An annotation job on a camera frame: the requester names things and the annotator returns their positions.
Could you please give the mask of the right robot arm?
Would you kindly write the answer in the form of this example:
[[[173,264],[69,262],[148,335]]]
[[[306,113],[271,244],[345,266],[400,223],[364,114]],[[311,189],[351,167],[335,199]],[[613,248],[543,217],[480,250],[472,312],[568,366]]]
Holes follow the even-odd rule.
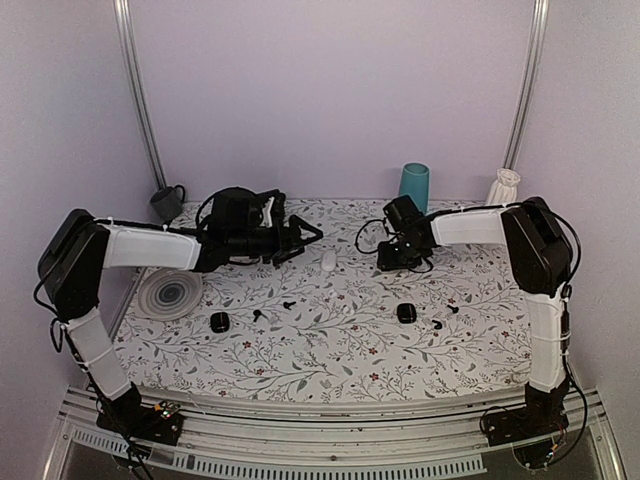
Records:
[[[552,424],[569,376],[572,250],[546,204],[420,214],[391,203],[300,201],[325,231],[322,266],[295,267],[270,343],[272,398],[393,401],[523,386],[517,427]]]

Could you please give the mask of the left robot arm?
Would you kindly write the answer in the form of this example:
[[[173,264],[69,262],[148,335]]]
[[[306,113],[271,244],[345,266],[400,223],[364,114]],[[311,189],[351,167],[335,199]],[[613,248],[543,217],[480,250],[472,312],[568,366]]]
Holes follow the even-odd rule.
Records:
[[[235,257],[279,267],[322,239],[322,231],[285,213],[279,190],[230,187],[197,210],[192,228],[98,219],[74,209],[38,261],[35,289],[54,320],[55,346],[67,344],[99,396],[105,414],[128,434],[148,426],[141,395],[124,372],[99,311],[104,270],[155,267],[210,273]]]

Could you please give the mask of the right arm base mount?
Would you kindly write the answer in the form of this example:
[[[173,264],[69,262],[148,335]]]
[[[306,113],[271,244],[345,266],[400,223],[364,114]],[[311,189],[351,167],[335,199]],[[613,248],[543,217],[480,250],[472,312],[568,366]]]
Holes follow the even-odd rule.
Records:
[[[560,411],[550,417],[539,417],[526,407],[507,409],[494,406],[480,417],[479,428],[490,446],[499,446],[561,433],[569,426],[567,416]]]

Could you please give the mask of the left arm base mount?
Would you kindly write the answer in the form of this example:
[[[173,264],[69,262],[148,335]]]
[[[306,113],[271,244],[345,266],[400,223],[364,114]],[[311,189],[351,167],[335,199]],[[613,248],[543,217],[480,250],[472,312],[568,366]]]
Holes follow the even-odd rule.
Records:
[[[165,417],[154,407],[133,403],[108,402],[98,415],[97,426],[120,433],[124,437],[176,446],[182,433],[185,417],[180,413]]]

